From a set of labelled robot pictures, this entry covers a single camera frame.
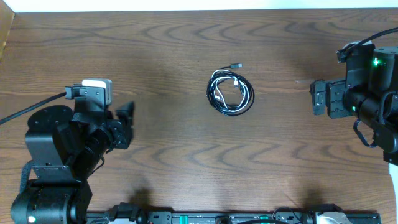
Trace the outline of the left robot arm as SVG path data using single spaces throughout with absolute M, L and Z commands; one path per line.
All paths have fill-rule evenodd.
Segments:
M 49 106 L 28 120 L 25 143 L 32 157 L 22 169 L 11 206 L 15 223 L 86 223 L 92 198 L 88 178 L 104 155 L 133 139 L 134 103 L 116 110 L 74 112 Z

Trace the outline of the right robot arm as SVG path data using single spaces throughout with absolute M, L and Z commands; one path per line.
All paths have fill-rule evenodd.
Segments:
M 384 161 L 397 164 L 397 47 L 372 42 L 345 59 L 346 75 L 310 84 L 314 115 L 331 119 L 355 116 L 353 129 L 370 148 L 380 147 Z

